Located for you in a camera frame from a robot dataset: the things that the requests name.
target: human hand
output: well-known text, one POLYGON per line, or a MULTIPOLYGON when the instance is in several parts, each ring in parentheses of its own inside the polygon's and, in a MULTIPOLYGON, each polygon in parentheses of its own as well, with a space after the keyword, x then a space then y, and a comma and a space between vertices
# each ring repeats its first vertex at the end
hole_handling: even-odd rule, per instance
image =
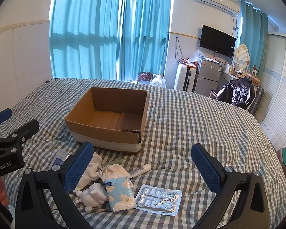
POLYGON ((9 204, 4 177, 0 177, 0 202, 3 206, 7 206, 9 204))

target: refrigerator door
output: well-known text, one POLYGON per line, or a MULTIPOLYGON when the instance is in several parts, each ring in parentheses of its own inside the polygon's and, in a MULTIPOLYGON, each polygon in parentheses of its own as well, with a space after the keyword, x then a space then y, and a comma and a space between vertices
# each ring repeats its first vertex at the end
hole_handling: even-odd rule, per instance
POLYGON ((209 97, 211 89, 216 89, 216 87, 217 82, 198 77, 194 92, 209 97))
POLYGON ((219 80, 220 72, 221 68, 218 64, 201 60, 198 74, 199 77, 217 82, 219 80))

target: bed sheet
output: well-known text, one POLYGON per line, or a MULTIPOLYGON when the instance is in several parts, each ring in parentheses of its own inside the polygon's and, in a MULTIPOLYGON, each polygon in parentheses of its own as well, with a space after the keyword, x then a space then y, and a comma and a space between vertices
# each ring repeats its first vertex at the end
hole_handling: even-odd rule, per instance
MULTIPOLYGON (((92 86, 144 89, 149 93, 140 154, 97 149, 103 162, 123 157, 121 165, 129 171, 146 163, 151 165, 151 171, 132 180, 135 195, 143 184, 183 192, 177 216, 141 210, 115 213, 110 211, 108 203, 86 213, 84 206, 78 204, 92 228, 192 228, 215 197, 191 160, 191 146, 195 143, 201 143, 223 166, 230 165, 245 173, 260 170, 268 197, 271 228, 275 228, 285 216, 286 179, 269 139, 250 113, 190 92, 120 81, 70 78, 38 87, 12 109, 10 120, 0 125, 0 137, 4 137, 31 119, 40 123, 39 132, 23 145, 25 167, 5 177, 13 206, 26 168, 48 170, 59 149, 69 154, 77 150, 79 144, 73 139, 64 118, 92 86)), ((220 225, 228 221, 238 195, 238 192, 234 195, 220 225)), ((50 192, 46 191, 46 197, 53 207, 50 192)), ((53 214, 59 224, 65 225, 58 210, 53 214)))

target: air conditioner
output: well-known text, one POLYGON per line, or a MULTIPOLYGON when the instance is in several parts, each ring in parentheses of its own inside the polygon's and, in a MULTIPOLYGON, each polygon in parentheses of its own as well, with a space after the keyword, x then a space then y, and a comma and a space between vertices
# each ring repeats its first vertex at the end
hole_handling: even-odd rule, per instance
POLYGON ((240 12, 240 5, 230 0, 197 0, 198 2, 221 9, 224 12, 237 15, 240 12))

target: television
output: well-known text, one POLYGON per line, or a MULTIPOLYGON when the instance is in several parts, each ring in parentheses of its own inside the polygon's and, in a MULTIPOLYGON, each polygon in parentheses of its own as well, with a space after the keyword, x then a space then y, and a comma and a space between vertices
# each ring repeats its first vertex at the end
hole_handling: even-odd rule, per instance
POLYGON ((203 25, 199 46, 232 58, 235 41, 236 39, 234 37, 203 25))

